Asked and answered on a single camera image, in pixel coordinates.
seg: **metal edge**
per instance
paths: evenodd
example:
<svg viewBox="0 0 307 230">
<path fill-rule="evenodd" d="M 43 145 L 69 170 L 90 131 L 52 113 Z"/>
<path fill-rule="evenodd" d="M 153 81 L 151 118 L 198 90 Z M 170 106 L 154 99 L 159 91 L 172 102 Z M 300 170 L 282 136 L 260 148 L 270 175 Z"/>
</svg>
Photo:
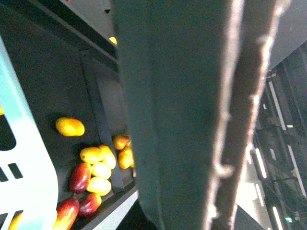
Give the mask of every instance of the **metal edge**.
<svg viewBox="0 0 307 230">
<path fill-rule="evenodd" d="M 92 110 L 93 110 L 95 120 L 96 120 L 96 126 L 97 126 L 97 131 L 99 134 L 99 138 L 104 145 L 109 146 L 116 160 L 116 166 L 113 169 L 113 173 L 111 175 L 111 182 L 114 188 L 113 189 L 114 193 L 118 193 L 118 192 L 123 191 L 124 183 L 122 180 L 120 168 L 118 166 L 111 133 L 107 126 L 105 109 L 103 106 L 102 98 L 100 96 L 97 78 L 95 76 L 90 52 L 88 50 L 81 51 L 80 59 L 81 59 L 83 75 L 85 78 L 87 91 L 90 97 L 90 101 L 92 104 Z"/>
<path fill-rule="evenodd" d="M 230 105 L 231 119 L 227 127 L 222 163 L 231 165 L 234 173 L 221 180 L 217 192 L 218 218 L 213 220 L 213 230 L 234 229 L 237 188 L 246 165 L 246 148 L 252 141 L 269 66 L 272 45 L 276 36 L 283 1 L 245 1 L 242 26 L 242 49 L 236 67 Z"/>
<path fill-rule="evenodd" d="M 91 52 L 103 61 L 108 67 L 118 72 L 118 61 L 115 57 L 104 50 L 104 46 L 100 43 L 95 43 L 90 38 L 82 34 L 83 31 L 78 31 L 74 26 L 65 22 L 62 18 L 57 16 L 47 7 L 43 6 L 35 0 L 23 0 L 20 3 L 15 3 L 13 0 L 0 1 L 0 5 L 13 10 L 15 13 L 22 15 L 29 21 L 38 24 L 45 30 L 50 31 L 55 36 L 64 39 L 66 42 L 76 47 L 79 50 L 92 48 Z M 84 30 L 91 30 L 89 25 L 84 25 Z"/>
<path fill-rule="evenodd" d="M 137 191 L 135 182 L 131 182 L 125 187 L 125 191 L 114 194 L 108 200 L 106 200 L 98 208 L 96 213 L 88 218 L 78 219 L 71 230 L 92 230 L 100 222 L 102 222 L 107 216 L 109 216 L 116 208 L 118 208 L 125 200 L 127 200 L 133 193 Z"/>
<path fill-rule="evenodd" d="M 71 11 L 65 4 L 60 1 L 37 0 L 44 7 L 48 8 L 55 15 L 60 17 L 66 23 L 76 28 L 81 34 L 88 37 L 95 44 L 99 45 L 103 50 L 116 58 L 116 48 L 104 37 L 102 37 L 96 30 L 90 27 L 85 21 Z"/>
</svg>

